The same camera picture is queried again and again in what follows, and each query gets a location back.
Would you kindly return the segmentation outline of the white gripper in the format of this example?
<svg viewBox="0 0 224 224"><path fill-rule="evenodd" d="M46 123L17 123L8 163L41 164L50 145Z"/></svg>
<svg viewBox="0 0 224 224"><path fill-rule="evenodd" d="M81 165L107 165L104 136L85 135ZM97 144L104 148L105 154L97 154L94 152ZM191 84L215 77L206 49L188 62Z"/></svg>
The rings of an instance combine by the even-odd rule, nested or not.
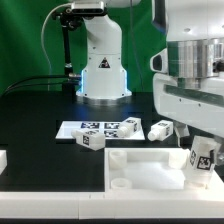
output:
<svg viewBox="0 0 224 224"><path fill-rule="evenodd" d="M205 78L199 90L177 87L172 76L156 73L153 77L154 105L158 114L175 120L178 146L190 136L188 126L224 138L224 74ZM211 162L224 165L224 144L214 142Z"/></svg>

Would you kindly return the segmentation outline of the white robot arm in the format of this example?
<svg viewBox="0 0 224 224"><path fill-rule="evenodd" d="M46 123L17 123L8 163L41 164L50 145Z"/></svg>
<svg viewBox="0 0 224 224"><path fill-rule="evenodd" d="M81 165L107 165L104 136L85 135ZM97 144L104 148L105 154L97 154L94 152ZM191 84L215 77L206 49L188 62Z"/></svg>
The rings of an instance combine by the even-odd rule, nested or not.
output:
<svg viewBox="0 0 224 224"><path fill-rule="evenodd" d="M128 93L121 66L121 29L109 19L110 7L141 0L77 0L72 11L87 28L87 66L80 97L115 100ZM150 59L158 114L188 134L192 126L219 143L209 156L224 165L224 0L151 0L154 26L166 35L166 48Z"/></svg>

